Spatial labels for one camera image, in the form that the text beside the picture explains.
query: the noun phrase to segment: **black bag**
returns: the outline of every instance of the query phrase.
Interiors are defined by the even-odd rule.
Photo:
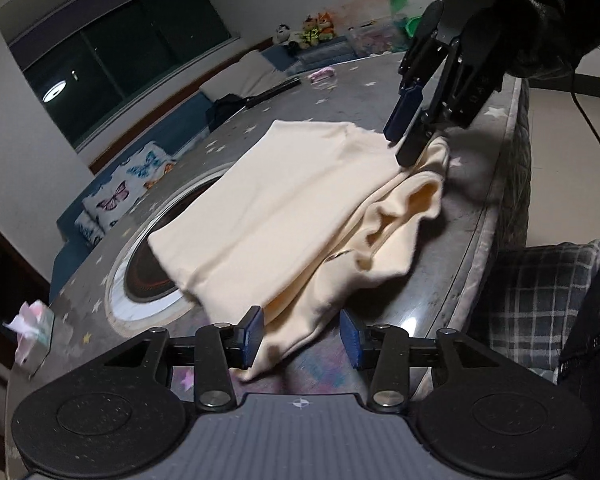
[[[219,128],[229,117],[239,112],[246,104],[247,99],[236,94],[227,94],[215,101],[206,111],[206,124],[212,132]]]
[[[578,396],[591,414],[591,438],[578,462],[576,477],[600,480],[600,270],[562,350],[558,384]]]

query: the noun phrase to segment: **screw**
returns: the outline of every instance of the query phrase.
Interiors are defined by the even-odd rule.
[[[200,395],[200,403],[210,408],[220,408],[231,400],[231,396],[221,390],[209,390]]]
[[[404,402],[404,396],[393,390],[382,390],[374,393],[374,401],[383,408],[393,408]]]

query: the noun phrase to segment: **cream towel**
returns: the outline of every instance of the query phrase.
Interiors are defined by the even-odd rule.
[[[408,272],[422,218],[440,212],[448,163],[434,140],[411,171],[352,123],[275,121],[180,216],[149,236],[162,268],[211,322],[264,308],[249,380],[308,343],[357,288]]]

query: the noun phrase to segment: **stuffed animal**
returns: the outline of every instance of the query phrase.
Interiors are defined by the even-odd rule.
[[[320,29],[318,28],[317,18],[307,16],[306,20],[302,22],[302,43],[300,43],[300,48],[304,50],[310,46],[316,46],[320,43],[318,36],[320,36]]]
[[[336,37],[331,15],[328,12],[323,14],[318,13],[318,30],[320,30],[320,34],[318,35],[320,41],[331,41]]]
[[[276,33],[273,35],[273,44],[279,45],[286,43],[289,41],[289,37],[291,37],[291,29],[288,25],[282,23],[276,29]]]
[[[284,23],[279,25],[273,36],[273,44],[283,46],[290,56],[295,56],[300,50],[302,43],[302,32],[290,30]]]

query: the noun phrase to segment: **round table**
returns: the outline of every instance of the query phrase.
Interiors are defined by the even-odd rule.
[[[58,319],[65,319],[74,328],[73,333],[65,337],[54,332],[52,349],[32,378],[18,367],[12,370],[6,420],[11,420],[13,410],[28,393],[125,340],[125,335],[112,328],[103,307],[107,275],[122,249],[133,243],[162,204],[193,180],[230,167],[276,119],[352,121],[381,132],[398,98],[397,69],[401,59],[402,54],[386,54],[336,65],[337,86],[332,89],[315,89],[303,77],[301,86],[242,110],[186,153],[173,171],[118,221],[52,303]],[[492,250],[510,171],[509,151],[520,111],[520,94],[520,80],[507,76],[502,92],[490,98],[470,129],[452,128],[446,132],[452,158],[442,212],[435,221],[421,225],[413,270],[404,278],[357,292],[347,300],[347,307],[369,324],[399,325],[416,337],[434,336],[444,326],[464,328]],[[169,323],[167,329],[171,336],[192,335],[200,322],[200,312],[187,312]],[[335,344],[331,339],[328,343],[318,341],[314,346]],[[325,374],[335,373],[335,368],[321,368],[315,360],[307,361],[305,355],[311,351],[305,349],[293,359],[295,369],[301,368],[309,377],[299,386],[305,391],[293,393],[324,393],[312,388],[325,381],[330,384],[330,392],[363,393],[364,377],[345,374],[342,378],[325,378]],[[345,359],[343,352],[338,355],[338,359]],[[412,373],[415,389],[425,371],[414,369]],[[271,381],[276,380],[269,378],[269,383],[267,379],[259,383],[270,388]],[[249,385],[244,389],[253,391]],[[26,470],[14,446],[9,423],[5,440],[8,478],[21,478]]]

